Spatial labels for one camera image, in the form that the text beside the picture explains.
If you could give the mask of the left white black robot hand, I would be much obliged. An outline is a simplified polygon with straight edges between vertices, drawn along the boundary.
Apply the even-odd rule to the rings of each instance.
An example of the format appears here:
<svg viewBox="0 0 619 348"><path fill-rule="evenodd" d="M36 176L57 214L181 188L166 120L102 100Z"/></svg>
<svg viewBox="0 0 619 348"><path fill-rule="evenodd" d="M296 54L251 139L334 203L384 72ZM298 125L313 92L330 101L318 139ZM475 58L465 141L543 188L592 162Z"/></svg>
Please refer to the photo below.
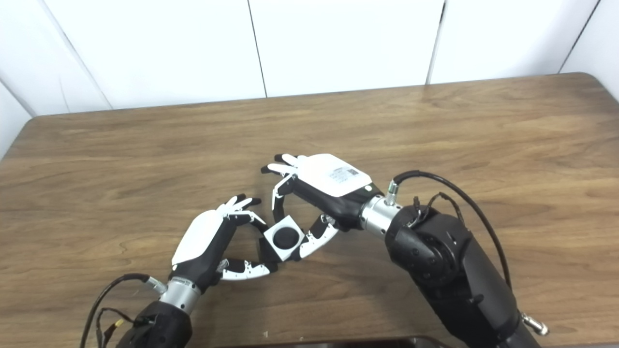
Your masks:
<svg viewBox="0 0 619 348"><path fill-rule="evenodd" d="M256 279L278 271L276 263L223 257L238 227L249 224L260 232L267 231L266 222L248 209L260 203L259 198L240 194L216 209L200 213L177 246L169 277L187 280L205 293L220 280Z"/></svg>

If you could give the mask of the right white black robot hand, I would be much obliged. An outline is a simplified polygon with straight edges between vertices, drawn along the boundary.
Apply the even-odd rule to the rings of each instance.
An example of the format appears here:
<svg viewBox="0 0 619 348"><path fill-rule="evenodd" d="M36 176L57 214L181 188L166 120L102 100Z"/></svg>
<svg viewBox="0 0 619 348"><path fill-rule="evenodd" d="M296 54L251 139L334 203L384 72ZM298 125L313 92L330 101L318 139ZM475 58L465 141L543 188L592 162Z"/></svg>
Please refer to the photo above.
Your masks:
<svg viewBox="0 0 619 348"><path fill-rule="evenodd" d="M274 225L259 240L263 257L278 263L305 259L339 232L362 231L363 212L384 195L368 174L328 153L277 154L261 173L281 176L272 189ZM290 194L319 210L307 231L284 211Z"/></svg>

